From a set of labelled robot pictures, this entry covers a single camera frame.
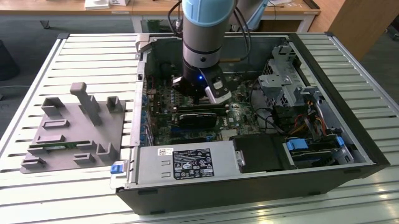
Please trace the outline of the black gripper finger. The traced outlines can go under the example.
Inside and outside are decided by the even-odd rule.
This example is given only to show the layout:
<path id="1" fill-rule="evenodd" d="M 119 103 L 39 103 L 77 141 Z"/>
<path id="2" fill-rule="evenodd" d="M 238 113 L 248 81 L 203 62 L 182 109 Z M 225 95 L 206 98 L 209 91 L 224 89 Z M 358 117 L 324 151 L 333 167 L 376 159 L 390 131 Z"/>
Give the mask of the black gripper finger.
<path id="1" fill-rule="evenodd" d="M 209 96 L 206 94 L 206 90 L 201 89 L 197 92 L 197 104 L 205 104 L 209 103 Z"/>
<path id="2" fill-rule="evenodd" d="M 177 90 L 183 96 L 190 97 L 193 99 L 193 103 L 198 103 L 198 91 L 195 86 L 185 77 L 177 77 L 173 80 L 173 88 Z"/>

